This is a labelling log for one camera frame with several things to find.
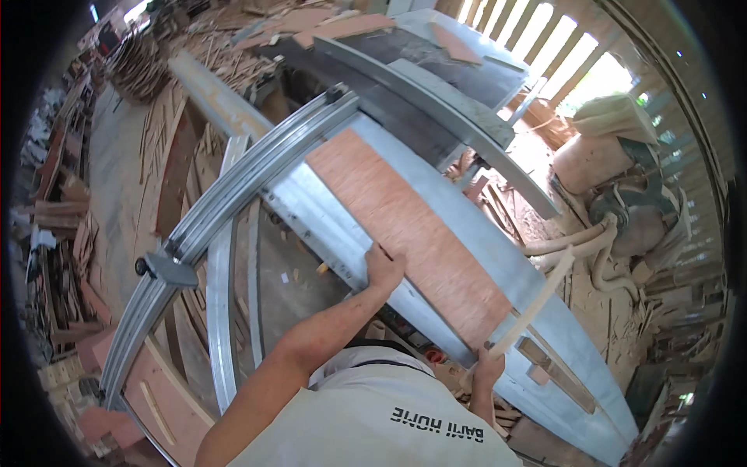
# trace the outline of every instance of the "stack of curved wood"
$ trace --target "stack of curved wood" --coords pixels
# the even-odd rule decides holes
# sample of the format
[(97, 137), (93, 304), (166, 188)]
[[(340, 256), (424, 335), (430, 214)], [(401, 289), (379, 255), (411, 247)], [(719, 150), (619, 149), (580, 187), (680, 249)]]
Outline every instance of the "stack of curved wood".
[(151, 34), (133, 34), (106, 60), (107, 79), (130, 102), (150, 103), (167, 83), (166, 62)]

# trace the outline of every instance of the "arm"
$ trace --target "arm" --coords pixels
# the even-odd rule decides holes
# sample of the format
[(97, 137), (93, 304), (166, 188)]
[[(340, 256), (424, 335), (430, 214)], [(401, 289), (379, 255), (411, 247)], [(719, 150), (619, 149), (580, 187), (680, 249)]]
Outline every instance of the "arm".
[(477, 367), (472, 377), (472, 396), (469, 401), (469, 411), (488, 422), (491, 427), (495, 423), (495, 408), (493, 406), (493, 386), (506, 369), (506, 356), (496, 359), (490, 357), (487, 350), (478, 350)]
[(292, 327), (239, 389), (208, 431), (195, 466), (224, 467), (252, 442), (314, 371), (343, 349), (402, 282), (405, 258), (390, 259), (378, 244), (365, 255), (368, 288)]

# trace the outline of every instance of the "hand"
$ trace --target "hand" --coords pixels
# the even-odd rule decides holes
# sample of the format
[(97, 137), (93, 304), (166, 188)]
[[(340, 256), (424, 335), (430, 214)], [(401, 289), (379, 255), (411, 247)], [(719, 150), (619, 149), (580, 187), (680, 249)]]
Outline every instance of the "hand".
[(492, 391), (495, 382), (506, 369), (506, 356), (501, 354), (498, 358), (490, 356), (490, 352), (480, 347), (477, 349), (477, 366), (472, 377), (472, 388), (484, 388)]
[(402, 282), (405, 276), (403, 254), (390, 257), (378, 242), (374, 242), (365, 254), (368, 266), (368, 287), (378, 288), (390, 294)]

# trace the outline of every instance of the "sliding table saw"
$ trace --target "sliding table saw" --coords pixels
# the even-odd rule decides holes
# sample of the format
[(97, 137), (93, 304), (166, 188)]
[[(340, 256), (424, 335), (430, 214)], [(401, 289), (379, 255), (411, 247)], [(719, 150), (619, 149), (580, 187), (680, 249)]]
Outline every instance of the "sliding table saw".
[[(442, 176), (467, 146), (496, 168), (543, 217), (557, 214), (547, 194), (506, 156), (513, 123), (536, 95), (531, 92), (508, 121), (495, 115), (524, 85), (526, 65), (481, 34), (431, 10), (394, 17), (398, 28), (341, 41), (315, 38), (305, 51), (292, 40), (260, 53), (285, 60), (329, 85), (273, 127), (246, 100), (186, 52), (169, 62), (204, 120), (229, 136), (220, 177), (140, 263), (143, 275), (108, 351), (102, 403), (129, 409), (125, 379), (143, 341), (184, 287), (196, 287), (194, 268), (207, 255), (207, 313), (211, 368), (220, 411), (241, 385), (234, 320), (234, 248), (237, 214), (249, 209), (249, 247), (257, 247), (262, 198), (354, 291), (366, 286), (363, 255), (369, 232), (310, 167), (307, 156), (324, 142), (354, 133), (386, 162), (440, 218), (505, 295), (512, 312), (489, 335), (496, 342), (545, 283), (511, 241)], [(429, 36), (437, 22), (475, 52), (481, 66), (449, 61)], [(258, 300), (257, 255), (249, 255), (248, 326), (255, 365), (264, 358)], [(388, 304), (452, 360), (469, 368), (475, 357), (465, 340), (409, 278)], [(553, 295), (506, 353), (495, 391), (528, 417), (609, 465), (616, 465), (638, 430), (604, 360), (564, 302)], [(543, 386), (527, 372), (541, 354), (566, 385)], [(568, 390), (575, 386), (580, 396)], [(156, 446), (164, 455), (163, 446)]]

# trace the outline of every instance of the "white t-shirt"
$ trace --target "white t-shirt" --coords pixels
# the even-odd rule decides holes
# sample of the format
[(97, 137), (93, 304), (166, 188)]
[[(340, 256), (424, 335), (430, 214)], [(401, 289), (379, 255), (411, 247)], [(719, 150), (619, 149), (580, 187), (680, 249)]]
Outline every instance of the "white t-shirt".
[[(351, 368), (371, 360), (422, 371)], [(521, 466), (492, 427), (411, 356), (378, 346), (343, 349), (320, 374), (317, 389), (301, 388), (229, 467)]]

